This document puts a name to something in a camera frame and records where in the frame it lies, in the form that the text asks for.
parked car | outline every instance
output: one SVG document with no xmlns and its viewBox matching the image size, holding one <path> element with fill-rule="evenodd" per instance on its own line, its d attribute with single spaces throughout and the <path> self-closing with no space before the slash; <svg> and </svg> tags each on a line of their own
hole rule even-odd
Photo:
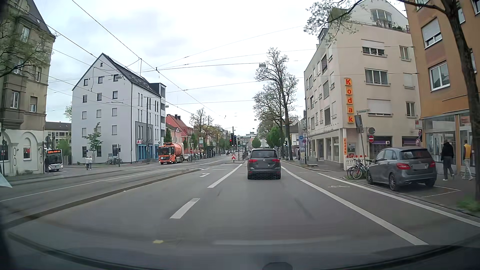
<svg viewBox="0 0 480 270">
<path fill-rule="evenodd" d="M 435 161 L 423 147 L 385 148 L 367 169 L 369 184 L 386 183 L 393 191 L 412 183 L 425 183 L 432 187 L 436 179 Z"/>
<path fill-rule="evenodd" d="M 260 174 L 281 178 L 282 165 L 275 149 L 252 149 L 247 160 L 247 179 Z"/>
</svg>

man in yellow shirt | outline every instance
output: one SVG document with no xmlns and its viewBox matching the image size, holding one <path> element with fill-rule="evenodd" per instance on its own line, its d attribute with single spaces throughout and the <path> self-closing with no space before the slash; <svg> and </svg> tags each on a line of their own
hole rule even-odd
<svg viewBox="0 0 480 270">
<path fill-rule="evenodd" d="M 470 157 L 472 155 L 472 146 L 468 144 L 467 140 L 463 141 L 465 144 L 463 145 L 463 164 L 465 165 L 465 173 L 463 175 L 463 179 L 466 179 L 466 175 L 468 172 L 468 179 L 472 180 L 472 172 L 470 171 Z"/>
</svg>

city bus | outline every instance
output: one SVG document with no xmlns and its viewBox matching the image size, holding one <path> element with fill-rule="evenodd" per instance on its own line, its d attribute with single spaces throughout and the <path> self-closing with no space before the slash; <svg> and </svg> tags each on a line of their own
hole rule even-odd
<svg viewBox="0 0 480 270">
<path fill-rule="evenodd" d="M 59 171 L 63 169 L 63 156 L 61 149 L 47 149 L 47 159 L 49 161 L 48 170 L 49 171 Z"/>
</svg>

asphalt road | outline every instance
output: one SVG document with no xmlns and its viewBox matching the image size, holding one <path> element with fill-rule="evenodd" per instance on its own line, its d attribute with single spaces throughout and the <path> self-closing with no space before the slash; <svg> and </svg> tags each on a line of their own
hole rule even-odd
<svg viewBox="0 0 480 270">
<path fill-rule="evenodd" d="M 110 269 L 261 269 L 286 261 L 295 270 L 331 269 L 444 245 L 480 247 L 464 242 L 480 234 L 474 217 L 286 162 L 280 180 L 247 180 L 246 164 L 225 164 L 230 158 L 15 187 L 0 202 L 28 213 L 127 189 L 10 226 L 16 262 L 36 269 L 104 262 L 116 264 Z M 158 174 L 174 177 L 128 189 Z M 29 195 L 33 190 L 39 194 Z M 7 214 L 4 223 L 21 217 Z M 38 253 L 45 248 L 56 255 Z M 59 259 L 73 257 L 76 263 Z"/>
</svg>

kodak sign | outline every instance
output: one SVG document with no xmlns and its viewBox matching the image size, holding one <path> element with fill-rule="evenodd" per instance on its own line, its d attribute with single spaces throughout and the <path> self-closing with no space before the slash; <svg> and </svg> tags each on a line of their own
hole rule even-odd
<svg viewBox="0 0 480 270">
<path fill-rule="evenodd" d="M 353 89 L 352 89 L 352 79 L 351 78 L 344 78 L 345 79 L 345 94 L 346 94 L 346 101 L 347 101 L 347 123 L 354 123 L 355 119 L 353 117 L 354 109 L 353 109 Z"/>
</svg>

